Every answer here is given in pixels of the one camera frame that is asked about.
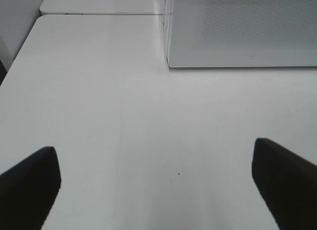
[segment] white table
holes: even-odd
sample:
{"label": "white table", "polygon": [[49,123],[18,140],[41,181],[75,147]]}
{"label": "white table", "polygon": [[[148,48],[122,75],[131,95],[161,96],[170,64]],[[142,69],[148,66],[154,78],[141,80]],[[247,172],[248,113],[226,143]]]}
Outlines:
{"label": "white table", "polygon": [[45,230],[277,230],[253,145],[317,163],[316,69],[169,70],[160,19],[39,18],[0,87],[0,172],[56,148]]}
{"label": "white table", "polygon": [[44,0],[46,14],[162,14],[163,0]]}

